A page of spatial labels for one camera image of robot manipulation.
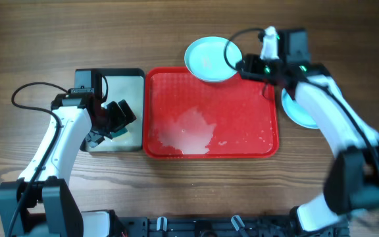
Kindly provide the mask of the green yellow sponge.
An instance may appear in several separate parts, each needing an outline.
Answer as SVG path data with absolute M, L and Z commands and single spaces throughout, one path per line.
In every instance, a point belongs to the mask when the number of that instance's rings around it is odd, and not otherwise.
M 130 132 L 127 128 L 123 128 L 118 132 L 111 132 L 111 141 L 116 142 L 120 140 L 126 140 L 130 136 Z

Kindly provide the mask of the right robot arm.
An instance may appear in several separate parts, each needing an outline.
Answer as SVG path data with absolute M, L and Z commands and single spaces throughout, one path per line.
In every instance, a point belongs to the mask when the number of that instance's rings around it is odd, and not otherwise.
M 261 52 L 246 55 L 234 70 L 243 79 L 285 89 L 315 121 L 334 156 L 322 193 L 293 209 L 295 234 L 316 234 L 379 210 L 379 133 L 343 98 L 328 69 L 311 62 L 304 29 L 257 33 Z

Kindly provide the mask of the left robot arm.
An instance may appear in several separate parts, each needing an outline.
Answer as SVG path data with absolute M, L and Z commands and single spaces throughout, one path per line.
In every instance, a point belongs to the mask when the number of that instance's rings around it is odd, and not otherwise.
M 75 159 L 86 145 L 134 122 L 125 100 L 108 102 L 110 76 L 139 76 L 139 68 L 78 69 L 74 85 L 56 95 L 46 113 L 51 122 L 30 164 L 17 180 L 0 184 L 5 236 L 127 236 L 113 210 L 81 212 L 68 183 Z

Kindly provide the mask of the light blue plate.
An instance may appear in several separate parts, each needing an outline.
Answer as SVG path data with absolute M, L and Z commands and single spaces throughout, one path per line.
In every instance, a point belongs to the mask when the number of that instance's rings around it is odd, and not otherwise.
M 282 107 L 287 116 L 296 124 L 309 129 L 318 129 L 316 122 L 296 101 L 294 101 L 285 89 L 281 93 Z
M 184 54 L 187 69 L 198 79 L 205 82 L 223 82 L 237 72 L 226 63 L 235 67 L 242 60 L 242 53 L 236 44 L 218 36 L 200 38 L 191 43 Z

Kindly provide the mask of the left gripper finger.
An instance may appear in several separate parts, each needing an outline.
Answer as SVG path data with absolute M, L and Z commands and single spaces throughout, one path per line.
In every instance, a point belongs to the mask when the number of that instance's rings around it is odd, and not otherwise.
M 121 110 L 120 119 L 124 125 L 131 124 L 136 120 L 134 112 L 131 110 L 129 104 L 124 99 L 118 102 L 118 106 Z
M 107 105 L 109 116 L 109 131 L 118 132 L 126 126 L 126 115 L 118 105 L 112 101 Z

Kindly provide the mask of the light blue plate top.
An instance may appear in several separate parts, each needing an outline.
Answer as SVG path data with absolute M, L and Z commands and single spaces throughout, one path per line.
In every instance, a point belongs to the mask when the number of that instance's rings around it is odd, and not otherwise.
M 242 60 L 242 53 L 236 44 L 218 36 L 200 38 L 191 43 L 184 54 L 187 69 L 198 79 L 205 82 L 223 82 L 237 72 L 226 63 L 235 67 Z

